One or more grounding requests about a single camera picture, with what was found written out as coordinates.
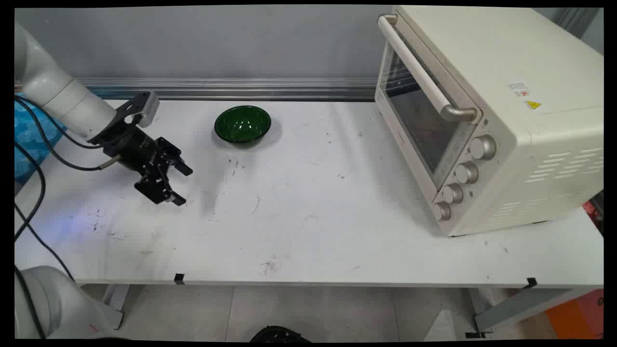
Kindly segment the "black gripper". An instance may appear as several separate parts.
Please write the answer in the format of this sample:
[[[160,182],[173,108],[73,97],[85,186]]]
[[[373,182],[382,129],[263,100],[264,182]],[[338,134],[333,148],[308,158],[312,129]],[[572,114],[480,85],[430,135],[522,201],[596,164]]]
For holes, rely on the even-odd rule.
[[[119,155],[119,163],[141,174],[134,188],[151,202],[172,202],[177,206],[187,202],[172,189],[167,172],[169,167],[174,167],[183,176],[190,176],[193,169],[170,141],[163,137],[154,140],[135,126],[115,125],[102,132],[102,144],[104,154],[112,158]]]

